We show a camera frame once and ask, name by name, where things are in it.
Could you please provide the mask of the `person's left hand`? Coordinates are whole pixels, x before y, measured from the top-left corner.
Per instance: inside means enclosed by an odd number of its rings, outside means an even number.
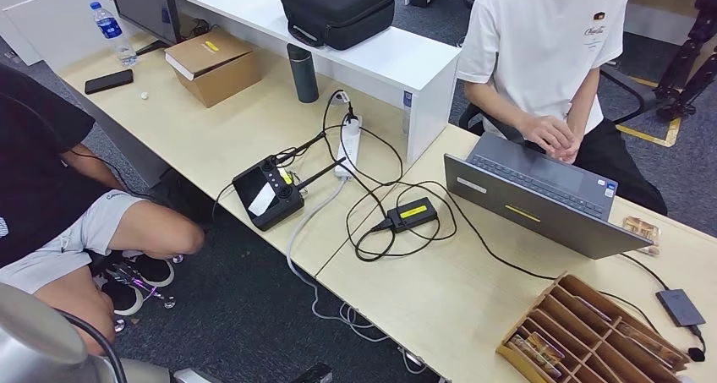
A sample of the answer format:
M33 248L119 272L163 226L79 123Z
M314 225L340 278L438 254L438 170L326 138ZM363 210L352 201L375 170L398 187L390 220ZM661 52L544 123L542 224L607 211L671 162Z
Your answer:
M552 157L558 161L562 161L567 164L573 164L577 159L577 154L579 152L582 141L582 135L575 135L569 147L556 150L553 153Z

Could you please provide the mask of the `person's right hand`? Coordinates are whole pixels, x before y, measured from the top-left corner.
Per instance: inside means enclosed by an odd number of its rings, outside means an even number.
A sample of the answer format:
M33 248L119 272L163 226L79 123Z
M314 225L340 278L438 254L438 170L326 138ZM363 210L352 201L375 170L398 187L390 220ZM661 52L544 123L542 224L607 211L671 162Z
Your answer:
M517 130L524 139L540 146L551 157L556 150L569 147L575 136L565 122L552 116L528 114L519 120Z

